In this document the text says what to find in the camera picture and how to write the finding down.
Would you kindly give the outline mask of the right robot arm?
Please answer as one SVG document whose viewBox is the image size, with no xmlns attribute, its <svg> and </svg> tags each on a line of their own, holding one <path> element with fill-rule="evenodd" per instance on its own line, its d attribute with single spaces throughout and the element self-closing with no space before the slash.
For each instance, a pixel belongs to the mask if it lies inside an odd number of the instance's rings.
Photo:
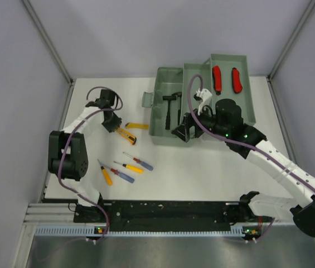
<svg viewBox="0 0 315 268">
<path fill-rule="evenodd" d="M 280 153 L 266 135 L 244 123 L 235 101 L 222 99 L 214 110 L 204 106 L 185 113 L 172 133 L 188 142 L 191 127 L 195 128 L 195 137 L 206 133 L 224 141 L 231 151 L 260 167 L 292 196 L 280 198 L 259 192 L 243 195 L 240 200 L 245 203 L 239 207 L 242 219 L 267 216 L 293 221 L 303 233 L 315 237 L 315 178 Z"/>
</svg>

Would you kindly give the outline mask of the steel claw hammer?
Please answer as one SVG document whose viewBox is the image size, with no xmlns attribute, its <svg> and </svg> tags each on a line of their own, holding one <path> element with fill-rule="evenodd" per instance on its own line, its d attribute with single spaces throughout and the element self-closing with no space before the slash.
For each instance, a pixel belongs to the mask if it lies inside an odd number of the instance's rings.
<svg viewBox="0 0 315 268">
<path fill-rule="evenodd" d="M 181 120 L 181 99 L 182 99 L 182 92 L 175 92 L 173 96 L 177 98 L 178 101 L 178 111 L 177 111 L 177 124 L 180 124 Z"/>
</svg>

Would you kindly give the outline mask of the yellow black screwdriver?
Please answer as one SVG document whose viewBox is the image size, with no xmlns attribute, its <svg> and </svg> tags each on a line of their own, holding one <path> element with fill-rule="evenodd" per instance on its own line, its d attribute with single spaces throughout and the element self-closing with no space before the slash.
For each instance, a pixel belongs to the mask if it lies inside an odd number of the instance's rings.
<svg viewBox="0 0 315 268">
<path fill-rule="evenodd" d="M 113 161 L 113 163 L 117 164 L 117 165 L 120 165 L 130 171 L 133 171 L 135 173 L 138 173 L 138 174 L 142 174 L 144 171 L 143 169 L 141 168 L 138 168 L 136 166 L 133 166 L 133 165 L 129 165 L 129 164 L 125 164 L 125 163 L 121 163 L 121 162 L 117 162 L 117 161 Z"/>
</svg>

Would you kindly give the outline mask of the red black pliers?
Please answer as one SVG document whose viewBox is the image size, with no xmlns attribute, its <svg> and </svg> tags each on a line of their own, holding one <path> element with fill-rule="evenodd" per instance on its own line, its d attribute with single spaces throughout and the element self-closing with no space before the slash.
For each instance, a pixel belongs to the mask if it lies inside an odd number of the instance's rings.
<svg viewBox="0 0 315 268">
<path fill-rule="evenodd" d="M 215 65 L 212 68 L 212 77 L 214 81 L 214 90 L 217 95 L 220 95 L 222 92 L 222 80 L 221 80 L 221 70 L 218 65 Z"/>
</svg>

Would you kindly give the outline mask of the black rubber mallet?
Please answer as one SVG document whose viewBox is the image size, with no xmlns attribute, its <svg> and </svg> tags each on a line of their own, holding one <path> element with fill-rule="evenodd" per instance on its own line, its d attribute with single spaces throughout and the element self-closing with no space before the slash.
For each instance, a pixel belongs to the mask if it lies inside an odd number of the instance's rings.
<svg viewBox="0 0 315 268">
<path fill-rule="evenodd" d="M 174 95 L 164 95 L 163 100 L 168 102 L 165 129 L 169 130 L 171 125 L 171 102 L 177 98 Z"/>
</svg>

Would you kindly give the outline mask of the orange utility knife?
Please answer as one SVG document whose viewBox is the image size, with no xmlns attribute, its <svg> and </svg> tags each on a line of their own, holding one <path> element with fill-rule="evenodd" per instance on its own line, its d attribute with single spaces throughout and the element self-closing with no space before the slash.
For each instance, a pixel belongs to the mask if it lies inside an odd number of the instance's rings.
<svg viewBox="0 0 315 268">
<path fill-rule="evenodd" d="M 126 131 L 125 129 L 121 127 L 117 127 L 115 129 L 115 132 L 124 137 L 126 140 L 130 142 L 130 144 L 135 145 L 137 138 L 132 135 L 130 132 Z"/>
</svg>

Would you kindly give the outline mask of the yellow utility knife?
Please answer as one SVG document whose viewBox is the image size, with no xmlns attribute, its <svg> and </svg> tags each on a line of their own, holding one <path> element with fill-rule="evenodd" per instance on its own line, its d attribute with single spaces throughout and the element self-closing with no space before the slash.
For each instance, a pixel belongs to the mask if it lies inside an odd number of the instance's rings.
<svg viewBox="0 0 315 268">
<path fill-rule="evenodd" d="M 142 129 L 142 130 L 148 130 L 149 129 L 149 125 L 129 122 L 129 123 L 125 124 L 125 128 L 126 129 L 137 128 L 137 129 Z"/>
</svg>

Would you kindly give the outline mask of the yellow handle screwdriver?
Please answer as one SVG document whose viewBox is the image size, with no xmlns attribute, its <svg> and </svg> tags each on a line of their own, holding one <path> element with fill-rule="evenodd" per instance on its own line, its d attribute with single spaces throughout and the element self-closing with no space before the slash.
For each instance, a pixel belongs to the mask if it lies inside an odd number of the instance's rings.
<svg viewBox="0 0 315 268">
<path fill-rule="evenodd" d="M 103 174 L 103 177 L 106 181 L 106 183 L 109 185 L 109 186 L 112 186 L 113 185 L 113 182 L 112 182 L 112 179 L 110 178 L 105 166 L 100 162 L 100 160 L 98 160 L 98 163 L 100 165 L 100 169 L 101 169 L 101 172 Z"/>
</svg>

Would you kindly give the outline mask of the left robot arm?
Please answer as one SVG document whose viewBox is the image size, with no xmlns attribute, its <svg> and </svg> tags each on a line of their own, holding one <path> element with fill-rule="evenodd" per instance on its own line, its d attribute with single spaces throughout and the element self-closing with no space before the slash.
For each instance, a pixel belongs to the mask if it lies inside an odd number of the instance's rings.
<svg viewBox="0 0 315 268">
<path fill-rule="evenodd" d="M 92 221 L 105 216 L 105 208 L 99 204 L 100 193 L 86 173 L 89 167 L 86 140 L 98 127 L 114 132 L 122 123 L 116 111 L 123 108 L 121 97 L 107 87 L 100 89 L 100 96 L 88 100 L 80 115 L 60 131 L 49 135 L 48 170 L 58 178 L 59 184 L 77 195 L 79 204 L 86 206 L 86 215 Z"/>
</svg>

